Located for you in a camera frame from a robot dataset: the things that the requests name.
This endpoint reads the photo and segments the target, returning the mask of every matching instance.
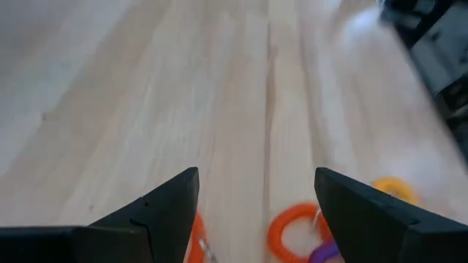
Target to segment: plastic ring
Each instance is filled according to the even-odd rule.
[[[315,248],[309,257],[309,263],[325,263],[327,260],[338,255],[338,246],[334,241],[332,241]]]
[[[190,237],[192,245],[190,246],[189,260],[187,261],[188,263],[203,263],[205,253],[200,247],[200,239],[206,239],[206,235],[205,227],[203,226],[203,220],[197,213],[193,222],[192,236]]]
[[[411,186],[400,178],[381,178],[374,182],[374,187],[411,205],[419,205],[419,199]]]
[[[271,252],[285,263],[308,263],[308,257],[300,257],[294,254],[292,251],[284,247],[282,242],[283,231],[288,224],[294,220],[302,217],[314,218],[318,211],[318,206],[312,203],[300,203],[295,205],[284,212],[280,213],[271,222],[270,228],[268,229],[268,247]],[[324,242],[330,242],[333,237],[328,229],[327,222],[323,218],[322,214],[318,215],[317,227],[320,233],[320,237]]]

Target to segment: wood grain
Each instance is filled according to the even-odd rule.
[[[468,223],[465,164],[373,1],[3,5],[2,226],[90,224],[191,166],[220,262],[277,262],[265,231],[318,166]],[[284,241],[319,242],[308,221]]]

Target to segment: orange ring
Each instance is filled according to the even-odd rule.
[[[203,253],[200,247],[199,239],[206,239],[205,227],[203,226],[202,217],[197,213],[192,227],[192,236],[190,240],[192,245],[190,246],[190,254],[188,263],[203,263],[205,253]]]
[[[280,213],[273,222],[271,222],[270,228],[268,229],[268,247],[278,259],[285,263],[309,262],[307,256],[299,257],[285,248],[282,242],[282,235],[288,224],[301,217],[314,218],[318,209],[318,206],[313,203],[300,203]],[[317,227],[323,242],[332,241],[333,237],[322,214],[318,215]]]
[[[419,205],[419,199],[413,188],[400,178],[387,177],[374,181],[374,187],[411,205]]]

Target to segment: purple ring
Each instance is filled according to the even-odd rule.
[[[339,249],[335,241],[322,244],[310,254],[309,263],[324,263],[328,259],[338,256]]]

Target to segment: yellow ring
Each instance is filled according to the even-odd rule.
[[[374,182],[374,187],[411,205],[419,205],[416,192],[400,178],[380,178]]]

